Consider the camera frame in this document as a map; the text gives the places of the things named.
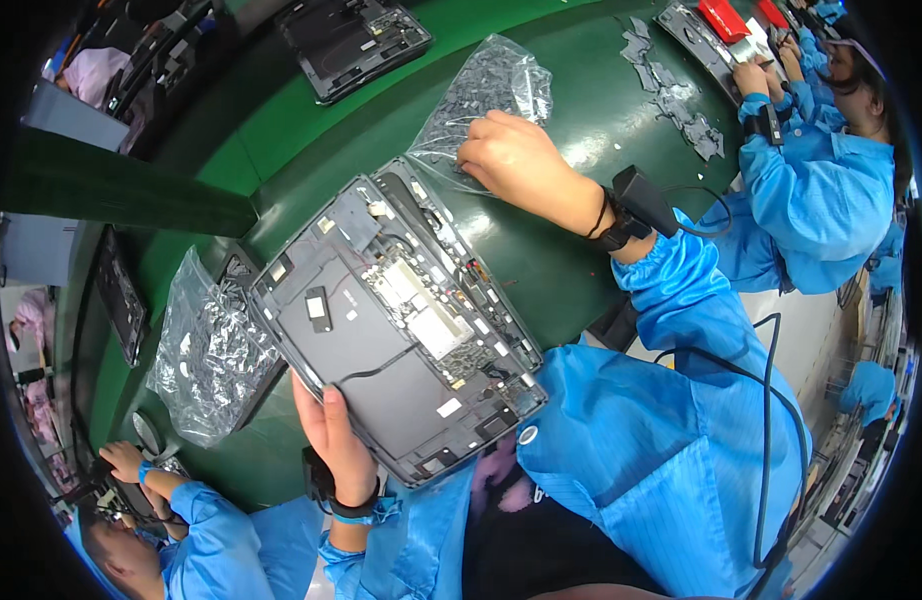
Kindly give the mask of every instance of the plastic bag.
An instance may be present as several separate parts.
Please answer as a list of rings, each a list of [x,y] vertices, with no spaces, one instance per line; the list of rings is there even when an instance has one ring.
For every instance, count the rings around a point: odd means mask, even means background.
[[[203,448],[234,430],[281,357],[248,316],[244,294],[217,285],[194,246],[171,280],[146,386],[167,406],[180,437]]]
[[[551,71],[539,66],[534,54],[496,33],[467,58],[414,138],[408,158],[452,189],[490,195],[455,160],[458,147],[468,139],[468,126],[491,109],[542,127],[551,115]]]

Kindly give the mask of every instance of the blue wristband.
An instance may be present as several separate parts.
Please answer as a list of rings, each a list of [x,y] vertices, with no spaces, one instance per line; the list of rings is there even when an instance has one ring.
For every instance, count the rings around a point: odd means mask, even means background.
[[[144,483],[144,477],[147,476],[148,472],[152,469],[155,469],[155,465],[150,461],[141,461],[141,464],[137,466],[137,481],[138,483]]]
[[[334,518],[338,522],[347,523],[348,525],[374,525],[375,516],[372,513],[370,516],[359,516],[357,518],[350,518],[347,516],[341,516],[337,512],[334,513]]]

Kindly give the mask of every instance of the snap button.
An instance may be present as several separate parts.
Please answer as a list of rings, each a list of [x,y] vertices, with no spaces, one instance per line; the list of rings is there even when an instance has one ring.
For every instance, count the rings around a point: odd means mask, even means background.
[[[517,443],[526,446],[534,442],[534,439],[538,437],[538,428],[534,425],[528,425],[524,427],[524,430],[521,431],[520,435],[517,436]]]

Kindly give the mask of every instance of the black shirt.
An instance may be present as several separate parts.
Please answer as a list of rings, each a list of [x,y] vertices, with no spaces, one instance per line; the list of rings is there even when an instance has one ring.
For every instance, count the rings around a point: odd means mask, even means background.
[[[594,523],[531,481],[514,459],[513,443],[498,446],[494,454],[501,455],[482,459],[492,460],[488,470],[494,472],[486,480],[482,473],[483,485],[475,471],[462,563],[464,600],[527,600],[585,584],[665,593]]]

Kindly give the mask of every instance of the red box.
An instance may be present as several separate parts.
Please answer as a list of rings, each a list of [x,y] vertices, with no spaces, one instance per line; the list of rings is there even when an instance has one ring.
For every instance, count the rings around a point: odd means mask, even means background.
[[[778,6],[774,6],[774,3],[771,2],[771,0],[758,0],[756,6],[761,9],[761,12],[764,13],[764,16],[767,17],[767,20],[770,21],[771,24],[778,29],[788,29],[791,27],[788,19],[786,19],[785,16],[781,14]]]
[[[698,11],[701,11],[711,29],[724,42],[733,44],[751,35],[744,19],[728,0],[701,0]]]

